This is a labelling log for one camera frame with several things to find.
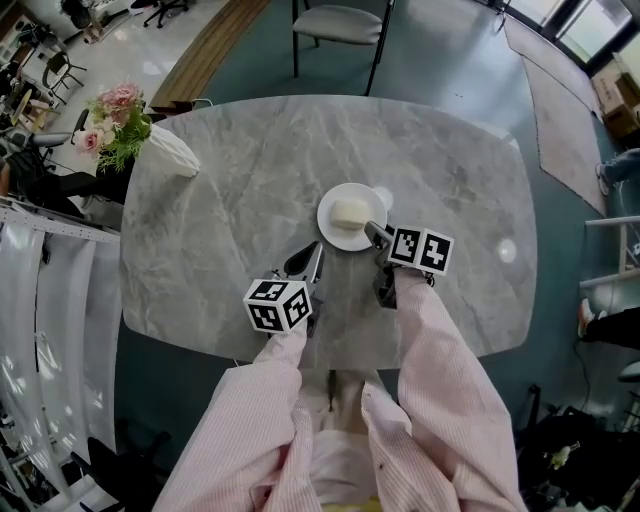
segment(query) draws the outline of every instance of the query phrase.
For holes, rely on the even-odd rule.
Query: teal floor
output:
[[[380,14],[380,0],[351,0]],[[214,103],[291,94],[362,94],[374,49],[301,38],[300,77],[292,76],[290,0],[271,0],[208,84]],[[512,413],[525,419],[527,389],[542,388],[543,401],[581,407],[590,383],[589,411],[612,423],[626,404],[629,385],[616,381],[634,351],[612,345],[576,345],[578,282],[615,267],[617,242],[610,230],[587,232],[598,214],[580,197],[540,170],[533,103],[521,57],[511,51],[495,14],[471,0],[398,0],[391,18],[372,96],[431,105],[512,133],[525,161],[534,198],[538,280],[529,333],[517,349],[482,358]],[[602,124],[593,120],[603,160],[615,154]],[[627,211],[640,193],[624,190]],[[619,194],[610,214],[620,212]],[[640,305],[633,286],[602,287],[592,294],[602,308]],[[139,420],[151,431],[167,430],[172,442],[161,453],[171,467],[206,409],[224,370],[233,361],[145,338],[123,326],[116,374],[116,417]],[[392,393],[397,372],[381,372]]]

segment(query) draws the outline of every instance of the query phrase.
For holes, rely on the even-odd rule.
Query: pink sleeve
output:
[[[451,481],[462,510],[526,511],[504,403],[434,289],[417,271],[395,275],[409,345],[398,396],[414,440]]]
[[[296,433],[306,340],[305,321],[272,337],[253,364],[225,372],[154,512],[254,510],[251,489],[276,478]]]

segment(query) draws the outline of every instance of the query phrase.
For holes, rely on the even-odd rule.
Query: rug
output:
[[[513,51],[535,62],[600,117],[600,105],[591,80],[569,57],[541,35],[511,17],[507,17],[505,30]]]
[[[533,97],[540,167],[606,215],[594,171],[600,150],[591,112],[549,73],[522,60]]]
[[[151,107],[170,107],[172,101],[199,98],[227,53],[268,3],[229,0],[173,67],[151,100]]]

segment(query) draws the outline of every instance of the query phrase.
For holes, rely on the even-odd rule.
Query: plate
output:
[[[387,225],[387,209],[382,198],[366,185],[343,183],[329,190],[318,205],[318,227],[327,242],[343,251],[362,251],[371,247],[371,242],[365,235],[364,229],[353,231],[331,225],[331,207],[337,199],[360,199],[364,201],[371,208],[373,222],[385,227]]]

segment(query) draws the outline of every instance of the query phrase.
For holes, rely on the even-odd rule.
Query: white vase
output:
[[[193,177],[200,171],[200,160],[180,137],[169,130],[151,125],[145,142],[144,159],[147,166],[167,174]]]

